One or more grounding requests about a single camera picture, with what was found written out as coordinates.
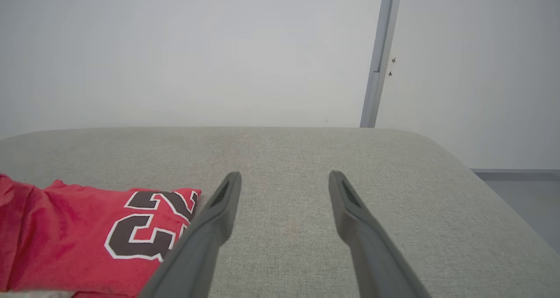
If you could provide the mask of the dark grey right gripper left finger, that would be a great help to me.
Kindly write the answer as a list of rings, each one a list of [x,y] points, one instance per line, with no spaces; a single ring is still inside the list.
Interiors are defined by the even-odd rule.
[[[203,211],[140,292],[140,298],[207,298],[220,247],[234,229],[242,176],[227,174]]]

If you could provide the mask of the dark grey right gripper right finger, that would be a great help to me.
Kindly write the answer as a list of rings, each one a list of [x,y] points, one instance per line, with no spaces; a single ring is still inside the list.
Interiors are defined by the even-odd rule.
[[[331,171],[329,194],[339,237],[350,248],[362,298],[430,298],[420,278],[344,173]]]

